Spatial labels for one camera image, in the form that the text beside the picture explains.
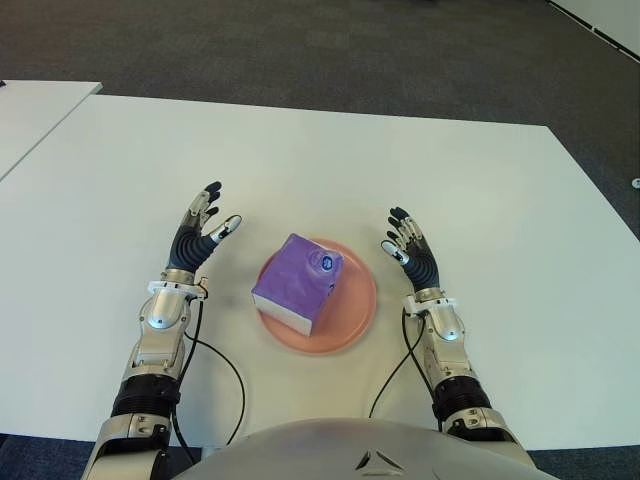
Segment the right robot hand black silver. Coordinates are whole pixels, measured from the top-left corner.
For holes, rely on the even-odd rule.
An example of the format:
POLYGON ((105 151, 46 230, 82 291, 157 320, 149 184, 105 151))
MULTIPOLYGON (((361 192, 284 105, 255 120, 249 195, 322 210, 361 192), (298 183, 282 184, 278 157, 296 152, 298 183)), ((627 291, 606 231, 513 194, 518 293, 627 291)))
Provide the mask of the right robot hand black silver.
POLYGON ((394 230, 381 248, 402 267, 414 291, 439 288, 437 261, 418 223, 400 207, 390 209, 388 223, 394 230))

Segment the left robot hand black silver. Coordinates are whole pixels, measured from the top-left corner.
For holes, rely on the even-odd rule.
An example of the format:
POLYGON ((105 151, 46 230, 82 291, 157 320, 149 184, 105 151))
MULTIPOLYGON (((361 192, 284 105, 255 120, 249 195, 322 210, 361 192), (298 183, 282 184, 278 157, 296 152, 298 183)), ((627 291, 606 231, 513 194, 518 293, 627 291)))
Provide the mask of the left robot hand black silver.
POLYGON ((238 229, 240 215, 232 215, 211 232, 204 234, 203 227, 219 211, 214 202, 221 196, 222 183, 215 181, 200 191, 187 208, 174 235, 167 269, 195 274, 224 239, 238 229))

